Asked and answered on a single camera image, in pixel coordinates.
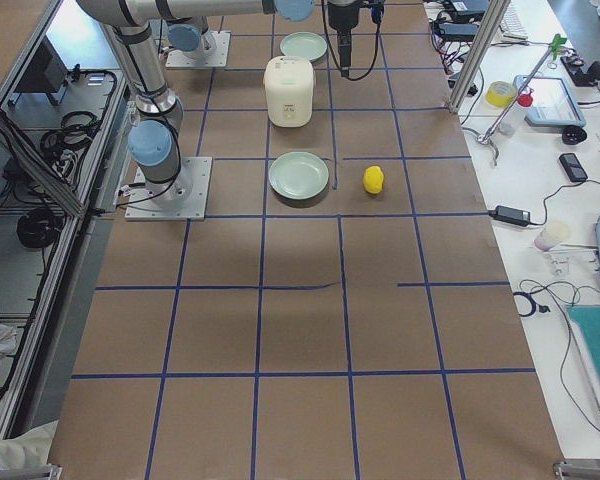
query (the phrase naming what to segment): white tabletop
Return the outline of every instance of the white tabletop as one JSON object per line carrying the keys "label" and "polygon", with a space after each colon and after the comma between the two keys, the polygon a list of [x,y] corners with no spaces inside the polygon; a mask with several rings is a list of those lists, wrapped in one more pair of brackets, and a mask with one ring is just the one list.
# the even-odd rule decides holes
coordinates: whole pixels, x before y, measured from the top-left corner
{"label": "white tabletop", "polygon": [[[512,1],[529,33],[529,40],[549,42],[555,33],[564,35],[546,0]],[[515,75],[528,73],[545,49],[541,45],[490,48],[481,67],[486,86],[496,80],[511,81]],[[555,69],[543,66],[542,73],[566,77],[562,65],[559,61],[557,63]],[[572,90],[578,101],[600,100],[595,88],[572,86]],[[472,103],[472,98],[465,99],[460,110],[461,118]],[[480,99],[465,126],[485,132],[499,113],[500,110]],[[588,139],[577,146],[564,145],[560,134],[555,131],[532,128],[526,124],[510,139],[496,134],[493,140],[500,150],[497,166],[494,166],[491,149],[479,145],[475,137],[467,133],[467,144],[487,207],[492,209],[496,205],[505,205],[527,210],[531,212],[532,221],[541,222],[544,219],[543,198],[561,185],[570,183],[558,163],[561,153],[576,153],[589,178],[600,181],[600,105],[583,108],[583,113],[587,120],[585,130]],[[595,245],[594,226],[599,215],[599,185],[587,183],[577,188],[564,189],[548,201],[548,218],[561,220],[570,226],[570,244]],[[533,279],[542,284],[566,280],[578,286],[600,288],[600,275],[596,271],[596,264],[592,263],[595,259],[592,250],[581,249],[569,255],[549,255],[540,252],[533,245],[541,228],[521,229],[495,221],[493,228],[514,290],[517,290],[519,282],[524,279]],[[560,263],[566,258],[569,258],[567,265]],[[556,273],[554,262],[558,262],[557,268],[563,271],[561,275]],[[567,295],[569,290],[558,288],[557,292]],[[560,382],[560,363],[568,340],[564,320],[548,295],[538,295],[537,300],[544,302],[552,311],[536,314],[522,321],[562,452],[566,458],[571,459],[600,459],[600,434],[586,422]],[[599,305],[600,297],[592,291],[583,292],[582,303]],[[528,306],[521,302],[519,308],[522,313]],[[581,408],[600,426],[596,404],[596,398],[600,400],[600,389],[595,372],[592,371],[590,362],[585,361],[583,367],[577,349],[573,346],[565,365],[564,378]]]}

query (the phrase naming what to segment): power adapter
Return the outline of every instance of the power adapter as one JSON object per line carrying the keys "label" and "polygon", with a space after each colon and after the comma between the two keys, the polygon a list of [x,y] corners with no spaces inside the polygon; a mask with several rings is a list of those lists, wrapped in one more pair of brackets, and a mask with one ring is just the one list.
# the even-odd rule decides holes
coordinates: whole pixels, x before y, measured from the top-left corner
{"label": "power adapter", "polygon": [[527,227],[531,224],[531,214],[525,210],[498,205],[495,210],[489,210],[489,216],[499,222]]}

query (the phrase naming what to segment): white plate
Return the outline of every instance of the white plate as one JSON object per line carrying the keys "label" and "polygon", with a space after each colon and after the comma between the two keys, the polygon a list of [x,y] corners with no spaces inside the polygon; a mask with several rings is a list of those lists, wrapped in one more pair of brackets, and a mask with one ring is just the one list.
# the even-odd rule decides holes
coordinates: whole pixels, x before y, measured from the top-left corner
{"label": "white plate", "polygon": [[307,200],[318,195],[329,182],[329,169],[320,157],[309,152],[289,152],[269,167],[269,184],[291,200]]}
{"label": "white plate", "polygon": [[283,55],[303,57],[315,62],[327,53],[327,42],[315,33],[296,32],[282,39],[280,51]]}

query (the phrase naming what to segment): white cup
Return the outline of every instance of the white cup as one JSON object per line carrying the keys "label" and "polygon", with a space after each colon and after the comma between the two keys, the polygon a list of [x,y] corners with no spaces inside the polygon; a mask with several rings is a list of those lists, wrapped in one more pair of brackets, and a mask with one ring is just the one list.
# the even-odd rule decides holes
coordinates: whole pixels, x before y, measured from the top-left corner
{"label": "white cup", "polygon": [[546,252],[550,248],[564,242],[570,236],[571,229],[569,225],[557,220],[550,220],[545,224],[542,232],[540,232],[540,235],[536,237],[533,243],[538,249]]}

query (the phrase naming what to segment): black round object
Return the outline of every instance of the black round object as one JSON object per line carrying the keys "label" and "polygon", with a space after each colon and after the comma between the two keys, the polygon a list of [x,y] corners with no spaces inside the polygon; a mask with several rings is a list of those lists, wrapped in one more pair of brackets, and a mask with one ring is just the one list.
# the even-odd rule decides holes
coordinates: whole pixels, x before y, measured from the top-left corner
{"label": "black round object", "polygon": [[16,233],[26,248],[44,248],[53,244],[62,230],[62,218],[48,208],[36,208],[18,219]]}
{"label": "black round object", "polygon": [[587,139],[587,132],[577,125],[567,125],[562,129],[562,143],[565,145],[577,145]]}

